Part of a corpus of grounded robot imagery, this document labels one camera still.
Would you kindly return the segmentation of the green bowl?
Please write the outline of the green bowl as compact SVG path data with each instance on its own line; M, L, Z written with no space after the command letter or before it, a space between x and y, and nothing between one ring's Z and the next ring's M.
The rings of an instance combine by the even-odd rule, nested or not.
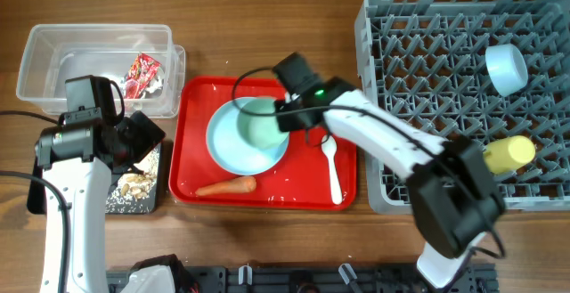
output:
M250 146L260 150L280 146L289 137L279 128L276 111L276 100L269 97L254 98L241 107L237 117L237 129L240 137Z

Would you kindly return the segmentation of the red snack wrapper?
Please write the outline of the red snack wrapper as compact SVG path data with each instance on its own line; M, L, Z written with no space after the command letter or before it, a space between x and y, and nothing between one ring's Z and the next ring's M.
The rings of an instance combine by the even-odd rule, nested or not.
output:
M162 64L148 54L139 53L126 74L124 97L140 99L143 91L159 73Z

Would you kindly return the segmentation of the yellow plastic cup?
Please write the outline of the yellow plastic cup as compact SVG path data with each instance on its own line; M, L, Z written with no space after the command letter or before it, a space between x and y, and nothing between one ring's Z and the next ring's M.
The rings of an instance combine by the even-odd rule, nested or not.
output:
M535 146L529 138L516 135L487 144L484 162L492 173L501 175L529 164L535 153Z

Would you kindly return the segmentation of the light blue bowl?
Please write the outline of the light blue bowl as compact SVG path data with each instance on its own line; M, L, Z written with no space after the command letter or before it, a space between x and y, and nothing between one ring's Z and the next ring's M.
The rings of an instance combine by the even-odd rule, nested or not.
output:
M484 58L488 75L499 95L507 97L526 87L529 75L524 56L516 46L487 47Z

